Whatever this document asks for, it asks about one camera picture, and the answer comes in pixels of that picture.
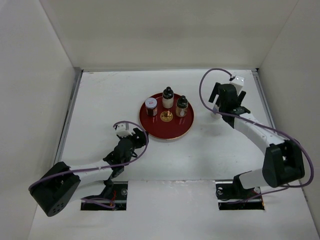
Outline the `dark sauce jar white lid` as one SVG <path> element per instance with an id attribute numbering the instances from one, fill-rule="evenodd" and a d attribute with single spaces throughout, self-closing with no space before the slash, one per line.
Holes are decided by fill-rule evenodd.
<path id="1" fill-rule="evenodd" d="M 158 102 L 155 98 L 149 97 L 145 100 L 145 109 L 149 117 L 154 117 L 158 113 Z"/>

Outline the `black cap pepper bottle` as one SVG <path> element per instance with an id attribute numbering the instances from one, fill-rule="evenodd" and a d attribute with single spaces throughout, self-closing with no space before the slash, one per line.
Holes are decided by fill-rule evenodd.
<path id="1" fill-rule="evenodd" d="M 170 86 L 162 92 L 162 106 L 166 109 L 170 109 L 174 104 L 174 91 Z"/>

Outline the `red round tray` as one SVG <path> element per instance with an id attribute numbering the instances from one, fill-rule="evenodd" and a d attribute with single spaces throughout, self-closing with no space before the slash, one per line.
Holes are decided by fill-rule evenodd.
<path id="1" fill-rule="evenodd" d="M 186 116 L 176 115 L 179 94 L 174 95 L 173 107 L 169 109 L 163 107 L 161 92 L 152 97 L 157 100 L 157 115 L 149 116 L 145 103 L 142 103 L 138 114 L 140 125 L 149 135 L 162 140 L 174 140 L 182 137 L 191 129 L 195 119 L 191 104 L 188 105 Z"/>

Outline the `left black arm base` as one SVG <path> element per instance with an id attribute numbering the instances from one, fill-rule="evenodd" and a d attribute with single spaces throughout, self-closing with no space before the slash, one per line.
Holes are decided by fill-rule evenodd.
<path id="1" fill-rule="evenodd" d="M 105 180 L 100 194 L 86 196 L 81 201 L 81 211 L 125 211 L 129 183 L 127 181 Z"/>

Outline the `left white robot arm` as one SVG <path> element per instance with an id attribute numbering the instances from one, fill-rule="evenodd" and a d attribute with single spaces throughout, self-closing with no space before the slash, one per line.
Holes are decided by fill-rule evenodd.
<path id="1" fill-rule="evenodd" d="M 136 150 L 147 148 L 149 133 L 137 127 L 116 133 L 118 144 L 103 159 L 76 166 L 60 161 L 29 186 L 30 195 L 48 217 L 57 215 L 74 200 L 109 210 L 117 207 L 113 179 L 141 157 Z"/>

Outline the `black cap salt bottle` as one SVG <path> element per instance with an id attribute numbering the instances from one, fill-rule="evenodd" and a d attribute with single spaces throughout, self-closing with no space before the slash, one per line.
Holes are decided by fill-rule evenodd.
<path id="1" fill-rule="evenodd" d="M 182 95 L 176 101 L 175 114 L 180 118 L 185 117 L 187 115 L 188 106 L 189 106 L 189 102 L 186 96 Z"/>

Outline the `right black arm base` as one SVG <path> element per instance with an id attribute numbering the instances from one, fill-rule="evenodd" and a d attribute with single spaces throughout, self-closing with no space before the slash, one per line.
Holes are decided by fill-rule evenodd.
<path id="1" fill-rule="evenodd" d="M 215 181 L 215 195 L 221 211 L 265 210 L 260 187 L 245 189 L 239 177 Z"/>

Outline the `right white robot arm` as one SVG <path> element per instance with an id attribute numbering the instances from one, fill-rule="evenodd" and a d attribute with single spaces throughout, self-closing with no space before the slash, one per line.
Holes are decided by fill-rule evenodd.
<path id="1" fill-rule="evenodd" d="M 241 105 L 245 95 L 245 91 L 237 93 L 236 87 L 230 83 L 217 82 L 209 98 L 209 102 L 217 103 L 222 119 L 245 135 L 264 154 L 262 168 L 234 176 L 230 190 L 238 198 L 245 197 L 256 187 L 277 188 L 305 176 L 298 144 L 262 127 L 253 114 Z"/>

